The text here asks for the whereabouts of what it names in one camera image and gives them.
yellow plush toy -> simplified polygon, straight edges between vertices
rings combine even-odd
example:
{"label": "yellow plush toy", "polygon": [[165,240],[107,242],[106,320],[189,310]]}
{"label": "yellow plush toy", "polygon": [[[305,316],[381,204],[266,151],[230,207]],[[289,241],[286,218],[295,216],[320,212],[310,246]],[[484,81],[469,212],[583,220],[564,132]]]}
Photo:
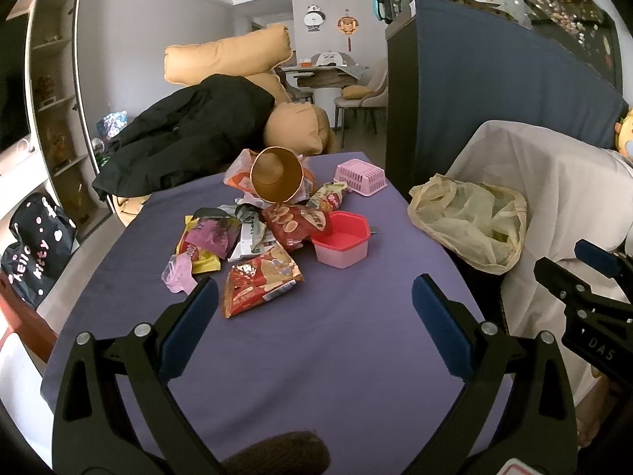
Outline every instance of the yellow plush toy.
{"label": "yellow plush toy", "polygon": [[622,155],[633,160],[633,109],[615,124],[615,147]]}

clock face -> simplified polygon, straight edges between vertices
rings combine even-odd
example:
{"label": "clock face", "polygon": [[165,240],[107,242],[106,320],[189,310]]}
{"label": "clock face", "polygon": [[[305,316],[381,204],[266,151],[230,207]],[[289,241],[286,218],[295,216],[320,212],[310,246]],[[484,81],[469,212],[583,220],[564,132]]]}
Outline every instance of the clock face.
{"label": "clock face", "polygon": [[305,23],[307,27],[318,27],[322,25],[324,21],[325,14],[316,10],[308,12],[306,17],[303,18],[303,23]]}

black tote bag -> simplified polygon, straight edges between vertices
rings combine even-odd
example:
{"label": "black tote bag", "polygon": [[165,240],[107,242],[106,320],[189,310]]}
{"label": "black tote bag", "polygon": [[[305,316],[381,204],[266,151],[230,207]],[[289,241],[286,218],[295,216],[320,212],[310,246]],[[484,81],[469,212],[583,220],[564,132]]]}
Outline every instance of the black tote bag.
{"label": "black tote bag", "polygon": [[46,192],[26,197],[9,227],[17,242],[0,265],[15,293],[37,309],[70,260],[77,227]]}

paper cup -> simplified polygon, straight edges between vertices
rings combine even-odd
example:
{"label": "paper cup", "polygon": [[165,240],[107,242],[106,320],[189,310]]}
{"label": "paper cup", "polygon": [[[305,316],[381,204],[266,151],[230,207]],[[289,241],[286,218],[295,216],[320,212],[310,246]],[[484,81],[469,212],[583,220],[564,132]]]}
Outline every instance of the paper cup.
{"label": "paper cup", "polygon": [[265,148],[252,163],[251,183],[262,200],[268,203],[287,202],[303,185],[301,162],[286,148]]}

panda clock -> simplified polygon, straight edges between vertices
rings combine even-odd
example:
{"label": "panda clock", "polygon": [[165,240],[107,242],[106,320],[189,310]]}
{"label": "panda clock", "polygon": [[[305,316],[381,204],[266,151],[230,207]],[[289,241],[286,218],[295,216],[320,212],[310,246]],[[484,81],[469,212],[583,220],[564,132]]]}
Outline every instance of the panda clock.
{"label": "panda clock", "polygon": [[325,22],[325,14],[316,5],[308,7],[308,12],[303,18],[303,23],[308,27],[309,32],[318,32],[319,27]]}

